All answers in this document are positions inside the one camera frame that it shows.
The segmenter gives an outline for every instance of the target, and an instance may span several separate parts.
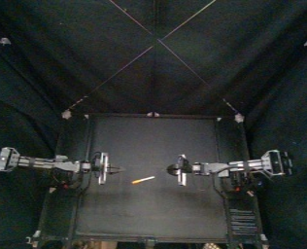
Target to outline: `black wall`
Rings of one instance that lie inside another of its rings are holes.
[[[40,79],[30,71],[17,47],[0,46],[0,148],[21,154],[54,157],[60,130],[56,108]],[[37,229],[42,190],[34,172],[0,175],[0,248],[26,248],[16,242]]]
[[[267,233],[282,248],[307,248],[307,48],[249,116],[255,158],[279,149],[294,156],[295,175],[262,195]]]

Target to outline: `diagonal wire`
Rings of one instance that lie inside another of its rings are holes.
[[[154,46],[151,46],[149,49],[146,49],[138,56],[137,56],[137,58],[134,58],[121,69],[119,69],[119,71],[105,81],[105,82],[102,82],[97,87],[95,87],[95,89],[87,94],[87,95],[85,95],[77,102],[75,102],[75,104],[74,105],[71,105],[70,107],[69,107],[69,109],[68,110],[71,110],[71,109],[74,109],[79,104],[81,104],[81,102],[87,98],[87,97],[90,97],[90,95],[93,94],[93,93],[95,93],[102,87],[103,87],[103,85],[106,85],[107,84],[107,82],[109,81],[111,81],[127,68],[129,68],[129,66],[141,58],[141,57],[143,57],[143,55],[151,50],[154,48]]]
[[[169,45],[161,40],[158,39],[159,43],[165,46],[165,48],[171,52],[171,54],[177,57],[177,59],[179,60],[179,62],[187,67],[187,69],[193,72],[193,74],[198,77],[198,79],[202,81],[202,83],[210,85],[210,83],[201,77],[201,75],[195,72],[195,70],[189,66],[189,64],[185,62],[185,60],[179,57],[179,55],[174,52],[174,50],[169,47]],[[239,111],[234,108],[234,106],[229,103],[229,101],[221,97],[223,99],[223,101],[226,102],[226,104],[231,107],[231,109],[235,111],[235,113],[238,114]]]
[[[150,35],[154,35],[153,32],[142,25],[142,23],[129,14],[129,12],[115,3],[114,0],[109,0],[115,7],[129,16],[129,18],[142,27],[143,30]],[[218,0],[211,1],[162,39],[158,39],[158,42],[165,46],[165,48],[173,53],[173,55],[178,58],[178,60],[182,62],[182,64],[187,67],[187,69],[193,72],[193,74],[198,77],[198,79],[207,85],[209,82],[201,77],[201,75],[194,71],[194,69],[189,66],[189,64],[182,60],[179,55],[173,51],[173,49],[163,43],[163,41],[217,2]],[[70,106],[70,109],[74,109],[81,102],[93,94],[98,91],[98,89],[110,81],[115,78],[115,76],[125,71],[125,69],[154,48],[155,46],[151,46],[102,84],[97,86],[97,88],[86,95],[81,100],[77,101],[77,103]],[[233,107],[233,105],[227,102],[227,100],[223,98],[223,101],[226,104],[231,107],[231,109],[237,112],[238,110]]]
[[[217,2],[218,0],[211,1],[166,36],[162,38],[165,41],[205,10]]]
[[[114,0],[109,0],[118,9],[130,17],[130,19],[147,31],[149,34],[153,35],[151,31],[141,24],[141,22],[129,14],[129,12],[115,3]]]

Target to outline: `cigarette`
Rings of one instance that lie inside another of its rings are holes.
[[[131,183],[133,183],[133,184],[138,184],[138,183],[142,183],[142,182],[145,182],[145,181],[147,181],[147,180],[151,180],[151,179],[154,179],[154,178],[155,178],[155,176],[151,176],[151,177],[147,177],[147,178],[135,180],[135,181],[133,181]]]

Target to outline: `black fabric backdrop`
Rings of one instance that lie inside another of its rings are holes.
[[[0,0],[13,42],[0,46],[0,147],[52,157],[62,111],[86,95],[74,112],[230,115],[226,98],[247,117],[254,157],[295,156],[298,174],[270,183],[262,207],[275,244],[306,248],[307,0],[210,3]],[[29,175],[0,177],[0,240],[34,231]]]

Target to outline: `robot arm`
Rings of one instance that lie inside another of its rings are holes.
[[[106,184],[107,174],[113,174],[113,167],[109,163],[109,154],[101,153],[94,162],[69,161],[66,156],[57,156],[56,159],[40,159],[22,156],[17,149],[5,147],[0,149],[0,172],[12,172],[17,167],[44,170],[61,169],[73,173],[89,173],[95,171],[98,184]]]
[[[179,185],[186,186],[186,174],[213,175],[231,178],[242,182],[242,177],[262,173],[269,178],[293,174],[293,163],[287,152],[269,151],[259,160],[233,161],[230,163],[197,162],[190,165],[185,155],[179,156],[178,164],[169,167],[169,173],[179,177]]]

